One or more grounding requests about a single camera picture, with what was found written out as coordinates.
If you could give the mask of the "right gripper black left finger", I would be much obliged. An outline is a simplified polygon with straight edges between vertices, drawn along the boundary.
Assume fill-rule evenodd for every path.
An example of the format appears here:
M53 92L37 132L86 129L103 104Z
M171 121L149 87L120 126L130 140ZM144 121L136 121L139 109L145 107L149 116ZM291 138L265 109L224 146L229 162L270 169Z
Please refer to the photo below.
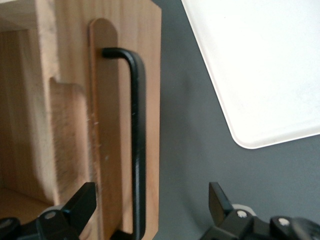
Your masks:
M78 240L96 207L96 185L86 182L61 209L48 210L37 218L39 238Z

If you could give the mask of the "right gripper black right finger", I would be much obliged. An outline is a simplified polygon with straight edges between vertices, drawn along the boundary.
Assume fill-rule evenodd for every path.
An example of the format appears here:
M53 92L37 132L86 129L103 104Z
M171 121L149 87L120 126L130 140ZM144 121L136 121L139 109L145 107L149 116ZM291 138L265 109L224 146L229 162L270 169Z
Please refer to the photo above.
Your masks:
M233 210L247 212L254 216L254 211L250 207L232 204L218 182L210 182L208 185L208 206L213 222L217 227Z

